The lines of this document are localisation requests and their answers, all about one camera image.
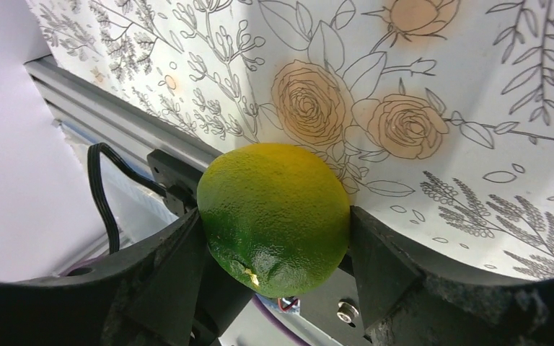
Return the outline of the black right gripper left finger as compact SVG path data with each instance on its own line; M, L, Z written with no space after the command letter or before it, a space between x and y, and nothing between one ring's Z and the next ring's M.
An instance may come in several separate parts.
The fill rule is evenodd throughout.
M252 295L192 210L67 276L0 283L0 345L217 345Z

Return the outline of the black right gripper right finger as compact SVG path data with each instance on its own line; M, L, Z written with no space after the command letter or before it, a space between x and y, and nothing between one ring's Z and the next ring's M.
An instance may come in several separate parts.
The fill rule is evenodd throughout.
M554 278L453 260L351 208L350 256L374 345L554 345Z

